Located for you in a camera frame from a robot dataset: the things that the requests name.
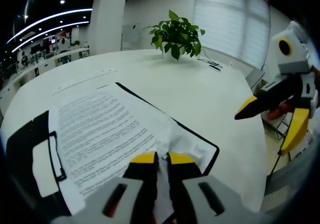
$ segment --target office desk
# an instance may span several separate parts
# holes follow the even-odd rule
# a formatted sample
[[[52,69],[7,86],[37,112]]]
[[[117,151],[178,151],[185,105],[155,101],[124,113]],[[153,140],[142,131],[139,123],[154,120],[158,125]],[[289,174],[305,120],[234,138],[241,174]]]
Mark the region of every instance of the office desk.
[[[117,71],[53,94],[63,83],[106,68]],[[4,146],[52,104],[116,81],[216,144],[220,154],[211,174],[239,193],[247,208],[260,209],[267,175],[264,129],[260,116],[234,120],[252,92],[242,73],[229,66],[219,73],[189,57],[170,63],[156,50],[114,52],[68,63],[19,89],[2,123]]]
[[[82,51],[89,51],[89,48],[78,48],[54,55],[48,59],[39,60],[38,63],[29,65],[27,68],[12,76],[6,86],[0,91],[0,109],[3,116],[5,116],[9,104],[19,88],[36,77],[36,74],[34,73],[36,68],[38,68],[39,74],[41,75],[46,71],[62,65],[62,62],[58,62],[58,59],[61,57],[67,55],[72,56]]]

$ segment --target window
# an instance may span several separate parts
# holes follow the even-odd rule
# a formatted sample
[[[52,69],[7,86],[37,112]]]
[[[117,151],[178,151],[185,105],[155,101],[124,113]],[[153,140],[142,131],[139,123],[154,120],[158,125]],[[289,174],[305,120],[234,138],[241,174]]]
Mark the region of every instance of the window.
[[[267,55],[270,12],[265,0],[196,0],[199,39],[211,48],[261,68]]]

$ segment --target led strip light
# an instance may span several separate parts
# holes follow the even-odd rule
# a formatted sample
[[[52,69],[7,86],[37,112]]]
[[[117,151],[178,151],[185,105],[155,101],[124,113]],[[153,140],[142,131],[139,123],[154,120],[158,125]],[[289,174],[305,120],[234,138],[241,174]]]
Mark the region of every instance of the led strip light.
[[[52,18],[55,18],[55,17],[58,17],[58,16],[62,16],[62,15],[68,15],[68,14],[73,14],[73,13],[78,13],[78,12],[85,12],[85,11],[92,11],[92,9],[80,9],[80,10],[70,10],[70,11],[66,11],[66,12],[62,12],[62,13],[59,13],[59,14],[55,14],[55,15],[51,15],[51,16],[48,16],[48,17],[45,17],[44,19],[42,20],[38,20],[37,22],[34,22],[33,24],[25,27],[23,30],[19,31],[16,35],[14,35],[11,39],[9,39],[9,41],[7,42],[7,44],[13,40],[15,37],[21,35],[23,32],[27,31],[28,29],[32,28],[33,26],[36,26],[37,24],[40,24],[46,20],[49,20],[49,19],[52,19]]]
[[[23,45],[25,45],[26,43],[30,42],[31,40],[34,40],[35,38],[38,38],[39,36],[44,35],[46,33],[49,33],[51,31],[58,30],[58,29],[61,29],[61,28],[65,28],[65,27],[72,26],[72,25],[81,25],[81,24],[88,24],[88,23],[89,23],[89,21],[82,21],[82,22],[77,22],[77,23],[73,23],[73,24],[62,25],[62,26],[53,28],[51,30],[44,31],[44,32],[42,32],[42,33],[40,33],[40,34],[38,34],[36,36],[33,36],[32,38],[28,39],[27,41],[23,42],[22,44],[20,44],[18,47],[16,47],[14,50],[12,50],[12,53],[14,53],[16,50],[18,50],[19,48],[21,48]]]

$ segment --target plant pot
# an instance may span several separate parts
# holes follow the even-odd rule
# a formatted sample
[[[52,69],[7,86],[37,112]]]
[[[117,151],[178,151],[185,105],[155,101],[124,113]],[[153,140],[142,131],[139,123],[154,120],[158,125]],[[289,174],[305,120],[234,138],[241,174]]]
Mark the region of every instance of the plant pot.
[[[172,57],[172,53],[171,53],[171,48],[168,50],[168,52],[165,53],[165,48],[164,46],[167,44],[167,42],[163,42],[162,43],[162,47],[163,47],[163,51],[162,51],[162,57],[167,60],[167,61],[177,61],[174,57]],[[180,48],[180,54],[179,54],[179,58],[178,60],[181,59],[181,56],[182,56],[182,52],[184,51],[183,48]]]

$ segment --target potted plant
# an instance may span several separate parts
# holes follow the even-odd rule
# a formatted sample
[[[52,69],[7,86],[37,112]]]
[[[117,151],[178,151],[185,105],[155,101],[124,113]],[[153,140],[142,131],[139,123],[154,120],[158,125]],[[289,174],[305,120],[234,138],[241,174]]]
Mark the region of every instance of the potted plant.
[[[179,60],[182,54],[198,56],[201,51],[201,43],[198,32],[204,35],[206,32],[197,25],[190,24],[187,18],[181,18],[169,10],[168,21],[160,21],[158,25],[148,26],[153,28],[149,34],[153,35],[151,45],[160,48],[164,58],[173,57]]]
[[[79,40],[75,40],[73,43],[70,44],[71,46],[79,46],[80,45],[80,41]]]

